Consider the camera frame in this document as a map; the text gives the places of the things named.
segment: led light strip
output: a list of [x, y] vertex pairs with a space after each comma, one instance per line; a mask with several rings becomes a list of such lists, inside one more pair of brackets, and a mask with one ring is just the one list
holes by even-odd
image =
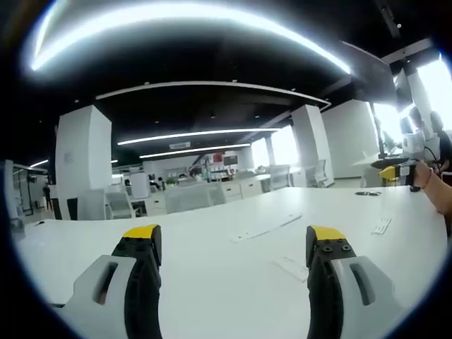
[[338, 57], [324, 50], [311, 40], [297, 34], [296, 32], [288, 30], [287, 28], [284, 28], [271, 20], [227, 7], [190, 3], [131, 6], [128, 8], [110, 11], [106, 14], [87, 20], [84, 24], [78, 26], [76, 29], [55, 41], [42, 53], [39, 53], [39, 55], [37, 55], [37, 57], [33, 60], [32, 69], [34, 71], [38, 70], [50, 59], [54, 58], [58, 53], [64, 51], [78, 41], [91, 37], [99, 32], [143, 21], [196, 18], [209, 20], [230, 20], [245, 26], [272, 32], [276, 35], [292, 40], [301, 46], [309, 48], [311, 51], [316, 52], [323, 58], [335, 64], [337, 67], [341, 68], [344, 72], [350, 74], [350, 67]]
[[30, 165], [30, 168], [34, 168], [34, 167], [36, 167], [36, 166], [45, 164], [46, 162], [49, 162], [49, 161], [48, 161], [48, 160], [44, 160], [44, 161], [36, 162], [35, 164]]
[[251, 146], [251, 144], [250, 143], [241, 143], [239, 145], [226, 145], [226, 146], [195, 148], [193, 150], [176, 150], [174, 152], [156, 153], [156, 154], [149, 154], [149, 155], [140, 155], [140, 159], [144, 159], [144, 158], [147, 158], [147, 157], [162, 157], [164, 155], [201, 152], [201, 151], [204, 151], [204, 150], [222, 150], [222, 149], [227, 149], [227, 148], [238, 148], [238, 147], [248, 147], [248, 146]]
[[206, 136], [209, 134], [222, 134], [222, 133], [276, 132], [279, 130], [280, 129], [223, 129], [223, 130], [219, 130], [219, 131], [204, 131], [204, 132], [169, 134], [166, 136], [151, 136], [150, 138], [122, 141], [122, 142], [118, 143], [118, 145], [127, 145], [130, 143], [142, 143], [144, 141], [162, 140], [162, 139], [169, 139], [169, 138], [181, 138], [184, 136]]

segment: cable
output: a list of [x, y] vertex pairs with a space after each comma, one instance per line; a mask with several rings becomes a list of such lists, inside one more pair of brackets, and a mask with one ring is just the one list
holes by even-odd
[[435, 159], [436, 166], [438, 167], [438, 175], [441, 175], [441, 167], [439, 166], [439, 161], [438, 161], [438, 159], [436, 158], [435, 154], [434, 154], [433, 151], [432, 151], [430, 148], [428, 148], [427, 146], [424, 146], [424, 149], [429, 150], [430, 153], [433, 155], [433, 158]]

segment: ceiling light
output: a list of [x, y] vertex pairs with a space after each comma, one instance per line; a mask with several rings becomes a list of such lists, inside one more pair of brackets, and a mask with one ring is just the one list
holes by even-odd
[[247, 132], [275, 132], [280, 129], [223, 129], [219, 131], [203, 131], [203, 132], [191, 132], [181, 134], [169, 134], [166, 136], [151, 136], [150, 138], [142, 138], [135, 140], [122, 141], [118, 145], [127, 145], [129, 143], [142, 143], [144, 141], [162, 140], [170, 138], [181, 138], [186, 136], [206, 136], [210, 134], [223, 134], [223, 133], [247, 133]]
[[338, 57], [324, 50], [311, 40], [284, 28], [277, 23], [255, 16], [254, 14], [230, 9], [228, 7], [214, 6], [208, 4], [146, 4], [135, 5], [118, 10], [110, 11], [87, 20], [68, 34], [57, 39], [53, 44], [39, 53], [33, 60], [32, 69], [34, 71], [41, 68], [57, 54], [61, 53], [71, 45], [96, 35], [100, 32], [112, 28], [124, 27], [134, 23], [154, 20], [174, 20], [174, 19], [218, 19], [240, 23], [245, 26], [269, 31], [273, 34], [292, 40], [301, 46], [309, 48], [325, 59], [329, 60], [337, 67], [350, 74], [350, 67]]
[[226, 149], [226, 148], [238, 148], [238, 147], [248, 147], [248, 146], [251, 146], [251, 144], [250, 143], [240, 143], [239, 145], [226, 145], [226, 146], [194, 148], [192, 150], [176, 150], [174, 152], [156, 153], [156, 154], [149, 154], [149, 155], [140, 155], [140, 159], [144, 159], [146, 157], [162, 157], [164, 155], [201, 152], [201, 151], [204, 151], [204, 150], [222, 150], [222, 149]]
[[36, 166], [39, 166], [39, 165], [45, 164], [46, 162], [49, 162], [49, 161], [48, 161], [48, 160], [44, 160], [44, 161], [39, 161], [39, 162], [36, 162], [35, 164], [33, 164], [33, 165], [30, 165], [30, 168], [34, 168], [34, 167], [36, 167]]

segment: black ceiling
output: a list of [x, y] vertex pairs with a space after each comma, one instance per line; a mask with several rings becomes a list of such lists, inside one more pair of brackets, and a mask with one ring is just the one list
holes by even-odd
[[[218, 2], [225, 3], [274, 20], [338, 53], [339, 40], [378, 57], [400, 48], [374, 0]], [[428, 36], [420, 14], [408, 0], [389, 3], [402, 24], [405, 44]], [[52, 41], [78, 21], [111, 6], [109, 1], [69, 2], [52, 23], [46, 39]], [[157, 143], [119, 147], [115, 146], [117, 142], [167, 133], [254, 128], [304, 103], [316, 104], [289, 94], [206, 85], [140, 90], [102, 100], [96, 100], [97, 95], [144, 83], [237, 81], [289, 91], [294, 88], [315, 97], [341, 79], [344, 72], [276, 35], [207, 20], [140, 23], [116, 29], [90, 38], [89, 43], [72, 46], [52, 62], [52, 67], [33, 73], [24, 66], [22, 76], [16, 108], [9, 112], [17, 137], [5, 156], [29, 165], [52, 153], [59, 116], [87, 105], [95, 105], [112, 121], [113, 153], [117, 157], [127, 154], [124, 157], [129, 159], [168, 148]], [[234, 143], [241, 137], [191, 141], [203, 147]]]

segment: human hand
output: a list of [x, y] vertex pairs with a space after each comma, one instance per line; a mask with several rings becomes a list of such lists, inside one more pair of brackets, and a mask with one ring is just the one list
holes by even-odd
[[423, 161], [417, 162], [414, 186], [424, 189], [429, 183], [431, 176], [432, 171], [430, 170], [430, 167], [428, 167]]

